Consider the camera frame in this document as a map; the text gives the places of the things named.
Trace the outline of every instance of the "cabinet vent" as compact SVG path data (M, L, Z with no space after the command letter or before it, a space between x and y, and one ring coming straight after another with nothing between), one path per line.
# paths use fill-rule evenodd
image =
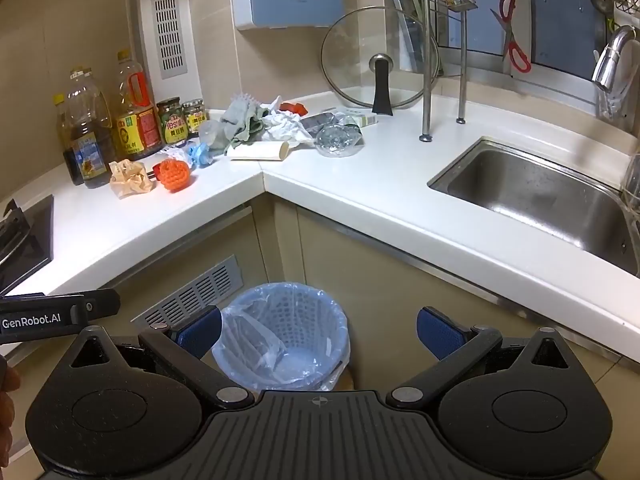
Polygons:
M235 256L198 276L131 320L139 330L164 321L173 326L210 304L218 304L242 288L242 276Z
M187 73L178 0L151 0L162 79Z

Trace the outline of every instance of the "human hand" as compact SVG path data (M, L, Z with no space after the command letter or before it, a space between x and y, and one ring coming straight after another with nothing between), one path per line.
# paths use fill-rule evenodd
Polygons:
M14 423L15 408L7 392L17 390L19 387L20 375L14 368L7 367L0 387L0 466L2 467L9 465L9 450L14 441L9 428Z

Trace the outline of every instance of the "stainless steel sink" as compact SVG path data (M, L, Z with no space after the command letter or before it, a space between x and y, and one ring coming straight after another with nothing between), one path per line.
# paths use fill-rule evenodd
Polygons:
M638 276L638 221L619 195L575 171L488 140L430 184L510 216Z

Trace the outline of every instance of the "scissors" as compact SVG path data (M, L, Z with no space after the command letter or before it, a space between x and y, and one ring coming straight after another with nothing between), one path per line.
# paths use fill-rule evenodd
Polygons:
M511 58L511 63L518 72L522 72L526 74L527 72L531 72L531 63L529 62L529 58L522 51L520 45L516 42L513 37L513 27L511 27L511 20L513 19L513 11L516 8L516 0L508 0L508 10L507 13L504 13L504 4L507 3L507 0L500 0L500 15L498 15L495 10L491 9L491 12L494 14L495 19L498 20L498 23L502 26L504 30L504 51L502 53L502 57L509 53L509 57ZM520 59L520 64L516 62L516 54Z

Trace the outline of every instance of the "blue gripper pad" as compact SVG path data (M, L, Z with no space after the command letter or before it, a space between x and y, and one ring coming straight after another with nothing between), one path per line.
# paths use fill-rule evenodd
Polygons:
M420 342L439 360L466 343L465 332L447 317L438 316L432 309L423 308L418 312L416 329Z
M202 359L220 338L222 314L216 306L207 307L195 318L188 319L186 324L173 327L172 332L171 339L180 348Z

